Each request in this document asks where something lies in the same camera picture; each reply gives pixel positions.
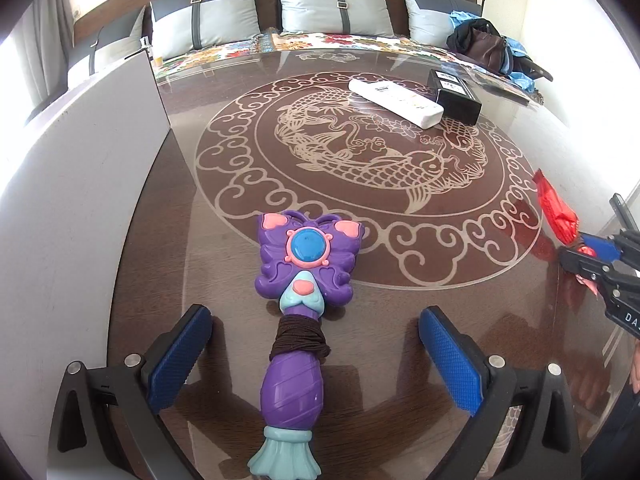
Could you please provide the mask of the person's right hand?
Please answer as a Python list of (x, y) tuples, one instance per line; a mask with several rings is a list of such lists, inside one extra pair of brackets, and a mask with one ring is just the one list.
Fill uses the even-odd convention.
[(629, 385), (634, 394), (640, 392), (640, 344), (634, 347), (634, 357), (632, 358), (629, 374)]

